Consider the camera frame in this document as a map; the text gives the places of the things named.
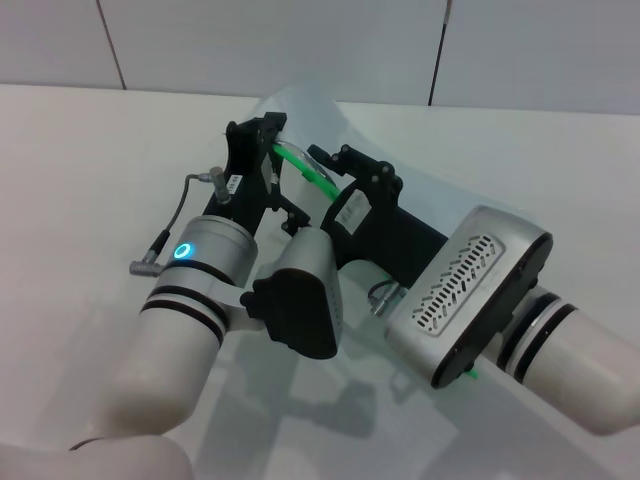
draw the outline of sticker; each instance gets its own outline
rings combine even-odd
[[[361,190],[356,190],[338,212],[336,222],[353,235],[370,211],[371,204],[367,196]]]
[[[236,193],[236,190],[240,186],[240,182],[242,182],[242,175],[231,175],[227,182],[227,190],[229,190],[231,195]]]

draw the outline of white table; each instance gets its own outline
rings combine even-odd
[[[221,132],[256,102],[0,86],[1,442],[65,448],[85,428],[153,284],[129,261],[182,177],[225,161]],[[341,108],[401,161],[533,212],[556,239],[542,282],[640,345],[640,118]],[[175,232],[209,195],[194,186]],[[258,241],[268,256],[284,239],[267,226]],[[335,359],[229,335],[194,416],[169,434],[200,478],[636,478],[640,429],[591,437],[486,363],[478,381],[399,400],[390,382],[415,379],[360,287],[343,276],[343,288],[350,333]]]

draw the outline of green cable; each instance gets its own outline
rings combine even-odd
[[[316,172],[313,168],[306,165],[293,152],[287,150],[281,145],[274,145],[273,151],[300,170],[302,176],[308,182],[313,183],[316,187],[322,190],[322,192],[329,197],[332,202],[338,198],[338,195],[340,195],[340,189]]]

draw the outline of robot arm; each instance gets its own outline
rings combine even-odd
[[[593,433],[640,422],[640,352],[536,287],[552,247],[548,232],[479,207],[447,239],[398,207],[402,180],[392,165],[346,145],[335,155],[309,149],[323,167],[354,178],[321,228],[309,227],[309,216],[279,189],[282,158],[273,145],[285,121],[267,114],[229,124],[227,167],[171,261],[151,270],[159,278],[95,420],[96,436],[162,434],[186,420],[230,331],[266,328],[301,355],[334,356],[342,321],[337,271],[358,258],[408,289],[386,337],[432,387],[446,387],[483,354]],[[253,235],[268,208],[288,213],[283,230],[292,240],[247,286]]]

